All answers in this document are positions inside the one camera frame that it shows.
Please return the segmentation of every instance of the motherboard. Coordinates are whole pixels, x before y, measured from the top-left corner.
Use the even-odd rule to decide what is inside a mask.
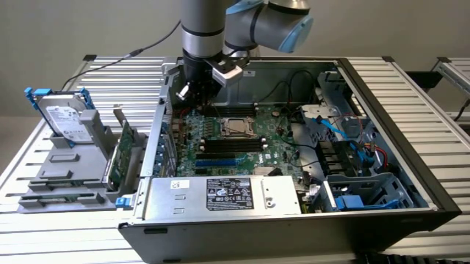
[[[288,131],[279,133],[288,126],[281,107],[240,109],[191,110],[173,118],[177,177],[275,174],[297,180],[296,148],[284,142],[292,142]]]

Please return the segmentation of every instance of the green circuit board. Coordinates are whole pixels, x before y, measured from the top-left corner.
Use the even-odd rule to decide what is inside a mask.
[[[177,177],[253,175],[260,174],[259,171],[265,172],[268,170],[268,168],[263,170],[260,168],[273,167],[281,170],[283,175],[291,175],[297,179],[301,176],[301,169],[291,166],[283,156],[283,152],[285,152],[285,155],[289,157],[296,149],[281,141],[280,136],[276,133],[277,124],[284,117],[272,117],[272,111],[280,111],[280,108],[273,106],[259,107],[256,116],[252,117],[255,138],[264,136],[268,147],[261,152],[235,153],[236,165],[231,167],[196,167],[196,154],[203,153],[199,150],[200,138],[223,139],[220,132],[220,119],[224,118],[224,116],[220,116],[220,118],[204,117],[195,111],[191,111],[184,117],[180,131],[184,135],[191,133],[192,137],[191,140],[185,140],[185,144],[183,140],[177,141]],[[197,168],[207,169],[207,173],[195,174]]]

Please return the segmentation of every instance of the metal case frame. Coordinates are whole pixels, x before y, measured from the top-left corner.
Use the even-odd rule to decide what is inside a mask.
[[[434,230],[460,214],[459,208],[440,186],[428,167],[374,97],[364,81],[346,58],[252,58],[268,62],[332,62],[359,99],[372,121],[383,130],[400,163],[407,167],[431,200],[430,208],[374,212],[304,214],[257,219],[188,219],[185,222],[155,222],[141,217],[145,210],[151,177],[139,183],[132,222],[121,223],[119,231],[148,263],[201,261],[272,255],[315,255],[325,252],[382,251],[416,231]],[[165,90],[173,83],[167,77]],[[153,117],[148,144],[159,138],[164,107]],[[143,173],[148,171],[145,161]]]

